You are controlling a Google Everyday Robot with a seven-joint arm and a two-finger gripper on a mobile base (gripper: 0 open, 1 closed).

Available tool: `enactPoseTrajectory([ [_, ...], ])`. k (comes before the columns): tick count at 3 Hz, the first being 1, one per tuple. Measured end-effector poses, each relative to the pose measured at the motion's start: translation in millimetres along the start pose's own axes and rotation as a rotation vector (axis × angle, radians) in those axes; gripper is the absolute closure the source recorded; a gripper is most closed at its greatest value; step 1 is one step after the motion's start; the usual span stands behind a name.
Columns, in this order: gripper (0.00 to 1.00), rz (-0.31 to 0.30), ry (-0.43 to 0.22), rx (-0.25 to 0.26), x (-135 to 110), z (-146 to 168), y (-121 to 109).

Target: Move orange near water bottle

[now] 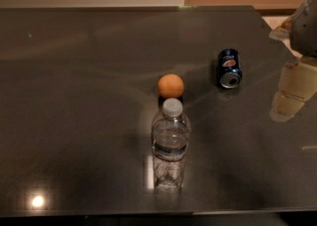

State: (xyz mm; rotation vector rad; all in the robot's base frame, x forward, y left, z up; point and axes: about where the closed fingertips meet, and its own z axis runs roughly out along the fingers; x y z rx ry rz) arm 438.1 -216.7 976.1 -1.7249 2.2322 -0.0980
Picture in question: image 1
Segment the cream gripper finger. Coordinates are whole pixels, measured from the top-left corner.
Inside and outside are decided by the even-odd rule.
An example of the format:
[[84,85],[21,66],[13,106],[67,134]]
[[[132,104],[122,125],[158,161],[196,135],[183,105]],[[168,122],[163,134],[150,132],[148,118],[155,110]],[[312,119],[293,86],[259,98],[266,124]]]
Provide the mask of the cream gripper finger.
[[292,18],[288,17],[269,33],[269,37],[276,41],[289,40],[290,33],[291,33],[291,26],[292,26]]
[[269,116],[275,122],[286,122],[317,93],[317,58],[303,56],[297,61],[287,62],[277,88]]

